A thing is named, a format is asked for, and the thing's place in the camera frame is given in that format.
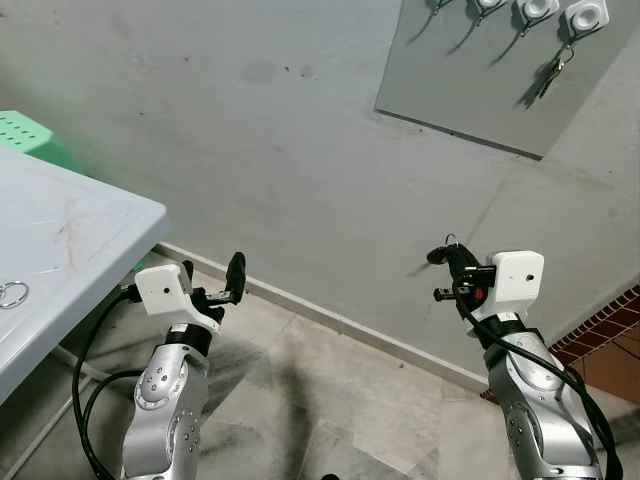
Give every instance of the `metal ring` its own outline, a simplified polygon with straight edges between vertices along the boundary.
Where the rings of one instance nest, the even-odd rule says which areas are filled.
[[[9,290],[11,287],[16,286],[16,285],[20,285],[22,287],[24,287],[24,293],[18,297],[16,300],[14,300],[13,302],[9,302],[9,303],[0,303],[0,308],[13,308],[13,307],[17,307],[18,305],[20,305],[21,303],[23,303],[27,297],[29,296],[29,285],[27,285],[24,282],[21,282],[19,280],[14,280],[13,282],[6,282],[3,283],[2,285],[0,285],[0,298],[4,298],[7,294],[7,290]]]
[[[569,52],[569,58],[563,59],[562,54],[565,52]],[[576,56],[576,51],[573,49],[573,45],[567,45],[566,47],[561,48],[556,54],[556,60],[561,61],[563,64],[569,63],[573,60],[573,57]]]
[[[459,243],[458,243],[458,237],[456,237],[455,233],[450,233],[449,235],[447,235],[447,238],[445,238],[445,239],[444,239],[444,244],[445,244],[445,246],[446,246],[446,245],[449,245],[449,237],[453,237],[453,238],[455,239],[455,241],[456,241],[456,246],[458,246],[458,245],[459,245]]]

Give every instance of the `wall-mounted key holder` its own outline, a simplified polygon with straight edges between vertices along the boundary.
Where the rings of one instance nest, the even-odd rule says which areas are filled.
[[[580,0],[564,11],[569,28],[573,30],[575,43],[609,23],[609,11],[605,0]]]
[[[558,0],[516,0],[524,27],[520,33],[524,37],[531,28],[552,17],[560,10]]]
[[[485,14],[478,29],[482,10],[498,3],[453,0],[425,28],[437,1],[402,0],[377,111],[532,158],[557,143],[640,19],[640,0],[606,0],[608,24],[597,0],[559,0],[550,17],[555,2],[543,14],[545,2],[536,0],[525,15],[545,20],[522,39],[518,0]],[[593,4],[597,14],[588,11]],[[571,19],[582,35],[592,16],[598,27],[576,36]]]
[[[474,0],[476,7],[478,7],[478,10],[480,11],[476,27],[480,26],[483,19],[491,15],[500,7],[505,6],[508,2],[509,0]]]

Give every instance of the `black cable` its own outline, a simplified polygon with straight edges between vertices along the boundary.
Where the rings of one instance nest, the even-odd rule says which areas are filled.
[[[620,345],[618,342],[616,342],[615,340],[612,340],[611,343],[613,343],[616,347],[618,347],[620,350],[624,350],[625,352],[627,352],[629,355],[631,355],[633,358],[635,358],[636,360],[640,360],[640,357],[638,355],[636,355],[635,353],[627,350],[626,348],[624,348],[622,345]]]
[[[606,470],[606,480],[622,480],[623,470],[622,464],[620,463],[620,459],[616,454],[615,450],[615,442],[613,438],[613,433],[611,433],[611,428],[609,427],[609,422],[606,417],[600,410],[598,404],[591,398],[591,396],[587,393],[586,388],[584,387],[584,382],[582,382],[582,378],[580,375],[574,370],[574,374],[580,378],[579,381],[576,381],[567,373],[560,370],[555,365],[547,362],[546,360],[534,355],[523,348],[520,348],[516,345],[512,345],[511,343],[502,340],[495,333],[489,330],[487,327],[482,325],[471,313],[471,310],[466,306],[464,300],[462,298],[462,294],[459,291],[459,287],[462,286],[463,282],[471,283],[472,280],[464,277],[457,278],[453,281],[452,291],[456,298],[456,303],[458,304],[460,311],[463,316],[469,320],[469,322],[473,325],[474,330],[482,333],[484,336],[493,341],[494,344],[502,348],[503,350],[515,353],[520,355],[521,357],[526,358],[527,360],[539,365],[549,372],[553,373],[556,377],[560,378],[563,382],[569,385],[581,398],[582,403],[584,405],[585,411],[587,413],[587,417],[591,421],[591,424],[596,431],[596,434],[600,441],[602,442],[602,446],[607,452],[607,470]]]
[[[86,446],[85,453],[87,452],[87,450],[90,452],[91,458],[95,458],[97,460],[97,457],[93,451],[93,447],[91,446],[91,440],[89,440],[89,418],[91,417],[91,410],[93,409],[93,405],[96,402],[98,395],[100,395],[100,392],[102,392],[102,390],[110,383],[116,380],[119,380],[121,378],[127,378],[127,377],[137,378],[140,375],[142,375],[142,372],[143,370],[127,370],[124,372],[114,373],[113,375],[101,381],[98,384],[98,386],[93,390],[93,392],[91,392],[89,401],[87,402],[87,405],[84,408],[84,414],[82,416],[82,430],[80,431],[80,441],[82,442],[83,448]]]
[[[109,314],[113,311],[113,309],[118,305],[122,300],[127,299],[128,296],[126,293],[121,292],[117,298],[111,301],[107,308],[100,314],[96,324],[93,326],[91,333],[89,333],[89,337],[78,355],[78,362],[76,363],[75,368],[73,369],[73,379],[71,381],[71,395],[73,397],[73,414],[76,419],[76,426],[78,427],[78,432],[80,433],[80,442],[82,443],[82,449],[84,450],[89,463],[91,464],[91,468],[95,473],[96,477],[100,480],[114,480],[113,476],[107,471],[107,469],[100,463],[100,460],[93,453],[93,449],[91,445],[87,445],[82,441],[82,408],[80,406],[80,392],[78,390],[78,384],[80,382],[80,370],[82,368],[82,364],[84,363],[85,358],[87,357],[87,353],[89,352],[89,348],[91,347],[91,343],[96,338],[100,327],[109,316]]]

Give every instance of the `wall stain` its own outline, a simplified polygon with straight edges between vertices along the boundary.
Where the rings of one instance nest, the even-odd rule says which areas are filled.
[[[300,69],[300,76],[302,78],[310,78],[313,76],[313,67],[311,65],[303,65]]]
[[[276,76],[277,67],[269,61],[261,61],[246,65],[242,69],[242,77],[251,85],[268,85]]]

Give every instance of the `floor tile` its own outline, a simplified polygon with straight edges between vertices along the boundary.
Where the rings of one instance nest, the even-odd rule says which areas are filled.
[[[82,395],[83,404],[92,387]],[[133,383],[123,380],[102,392],[92,412],[89,437],[98,458],[114,475],[119,475],[122,442],[133,416],[130,398]],[[15,477],[16,480],[95,479],[80,445],[73,411],[60,419],[45,441]]]
[[[508,445],[500,410],[485,400],[441,406],[439,480],[507,478]]]
[[[207,292],[224,289],[224,283],[195,272],[193,285]],[[252,294],[245,294],[237,306],[225,307],[222,335],[240,335],[262,348],[268,348],[280,332],[293,320],[295,313],[269,303]]]
[[[360,451],[348,440],[319,427],[314,431],[298,478],[320,480],[327,474],[341,480],[410,480],[410,477]]]
[[[440,378],[303,317],[247,379],[353,432],[383,461],[415,465],[436,446]]]
[[[0,405],[0,467],[9,469],[71,395],[71,369],[45,358]]]

